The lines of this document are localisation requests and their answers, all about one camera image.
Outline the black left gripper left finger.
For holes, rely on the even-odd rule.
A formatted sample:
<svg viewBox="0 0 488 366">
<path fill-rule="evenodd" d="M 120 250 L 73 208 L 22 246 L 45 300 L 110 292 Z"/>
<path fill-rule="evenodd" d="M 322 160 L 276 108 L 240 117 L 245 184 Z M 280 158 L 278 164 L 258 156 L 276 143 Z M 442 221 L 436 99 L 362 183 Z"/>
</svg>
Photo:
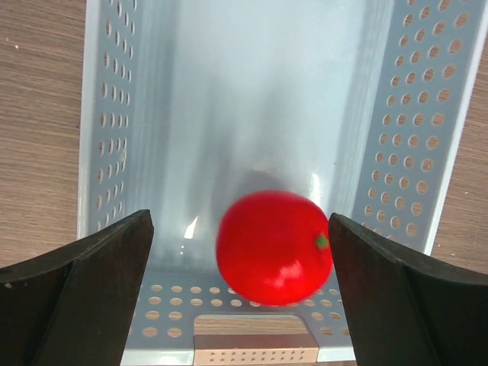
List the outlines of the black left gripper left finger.
<svg viewBox="0 0 488 366">
<path fill-rule="evenodd" d="M 149 210 L 1 269 L 3 365 L 119 365 L 153 241 Z"/>
</svg>

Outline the red fake apple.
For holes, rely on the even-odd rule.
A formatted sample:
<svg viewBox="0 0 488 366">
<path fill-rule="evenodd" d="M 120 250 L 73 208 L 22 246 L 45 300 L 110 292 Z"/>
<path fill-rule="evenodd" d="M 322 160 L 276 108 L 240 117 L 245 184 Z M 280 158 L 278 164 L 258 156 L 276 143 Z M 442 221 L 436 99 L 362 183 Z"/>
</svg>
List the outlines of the red fake apple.
<svg viewBox="0 0 488 366">
<path fill-rule="evenodd" d="M 247 300 L 273 307 L 301 302 L 331 275 L 329 220 L 299 194 L 248 194 L 220 221 L 216 260 L 225 282 Z"/>
</svg>

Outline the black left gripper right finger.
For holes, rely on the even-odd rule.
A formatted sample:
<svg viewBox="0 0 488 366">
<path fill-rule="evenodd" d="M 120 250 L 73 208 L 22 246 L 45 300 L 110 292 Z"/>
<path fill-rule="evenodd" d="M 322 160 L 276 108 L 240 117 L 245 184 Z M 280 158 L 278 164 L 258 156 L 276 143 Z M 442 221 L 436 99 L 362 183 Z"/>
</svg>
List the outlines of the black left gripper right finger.
<svg viewBox="0 0 488 366">
<path fill-rule="evenodd" d="M 485 365 L 487 276 L 341 214 L 329 240 L 359 365 Z"/>
</svg>

